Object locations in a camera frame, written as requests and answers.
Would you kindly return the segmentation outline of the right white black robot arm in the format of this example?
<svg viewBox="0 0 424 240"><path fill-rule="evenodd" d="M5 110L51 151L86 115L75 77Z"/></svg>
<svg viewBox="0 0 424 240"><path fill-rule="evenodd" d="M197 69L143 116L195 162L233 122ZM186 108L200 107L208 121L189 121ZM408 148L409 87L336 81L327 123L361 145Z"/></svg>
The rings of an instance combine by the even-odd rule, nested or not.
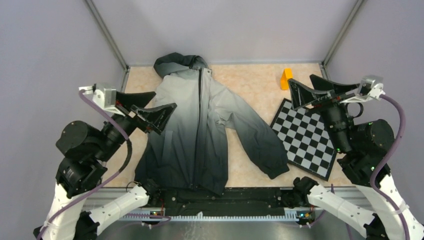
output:
<svg viewBox="0 0 424 240"><path fill-rule="evenodd" d="M326 190L309 177L297 177L283 200L287 208L317 207L354 228L368 240L421 240L424 225L409 210L396 188L388 160L398 148L405 131L405 112L383 90L383 79L365 76L356 84L336 83L310 75L311 87L288 81L292 108L310 106L322 117L337 152L343 173L366 197L372 210L361 208ZM399 128L394 132L386 120L354 123L349 104L386 100L398 111Z"/></svg>

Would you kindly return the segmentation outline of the grey black gradient hooded jacket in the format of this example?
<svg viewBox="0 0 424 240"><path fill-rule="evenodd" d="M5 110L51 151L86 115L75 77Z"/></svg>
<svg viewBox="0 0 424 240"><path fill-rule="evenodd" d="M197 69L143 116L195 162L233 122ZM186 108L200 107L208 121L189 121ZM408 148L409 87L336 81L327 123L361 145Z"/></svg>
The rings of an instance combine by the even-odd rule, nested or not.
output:
<svg viewBox="0 0 424 240"><path fill-rule="evenodd" d="M174 52L159 57L153 68L162 80L153 105L175 103L176 109L162 133L148 134L134 170L136 182L221 195L229 178L228 128L270 179L289 171L276 133L243 98L214 79L201 56Z"/></svg>

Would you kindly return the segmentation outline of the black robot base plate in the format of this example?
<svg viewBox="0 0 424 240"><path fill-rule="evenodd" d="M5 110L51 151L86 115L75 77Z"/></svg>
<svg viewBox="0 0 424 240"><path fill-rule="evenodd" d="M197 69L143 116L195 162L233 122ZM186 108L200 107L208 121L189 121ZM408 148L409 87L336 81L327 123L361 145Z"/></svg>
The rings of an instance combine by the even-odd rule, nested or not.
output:
<svg viewBox="0 0 424 240"><path fill-rule="evenodd" d="M162 188L144 208L172 217L274 217L285 215L286 209L315 210L303 192L284 187L229 187L221 194L206 189Z"/></svg>

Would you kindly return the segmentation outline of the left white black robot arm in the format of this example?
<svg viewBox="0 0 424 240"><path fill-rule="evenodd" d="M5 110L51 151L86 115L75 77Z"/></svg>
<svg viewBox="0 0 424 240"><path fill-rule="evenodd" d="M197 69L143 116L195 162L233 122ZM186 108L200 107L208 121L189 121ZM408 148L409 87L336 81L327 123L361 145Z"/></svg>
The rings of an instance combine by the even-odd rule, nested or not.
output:
<svg viewBox="0 0 424 240"><path fill-rule="evenodd" d="M102 129L75 120L70 122L56 142L63 154L55 175L54 197L43 225L34 229L38 240L95 240L107 227L132 210L145 205L154 207L160 202L157 185L149 180L136 184L129 192L111 202L84 210L86 199L110 182L103 179L107 168L104 163L116 151L126 145L127 154L118 172L128 166L133 145L130 135L136 129L145 133L160 134L168 123L175 103L154 108L147 104L155 93L114 93L111 96L113 114L103 106L104 96L95 93L95 102L86 97L87 90L80 90L80 98L105 117Z"/></svg>

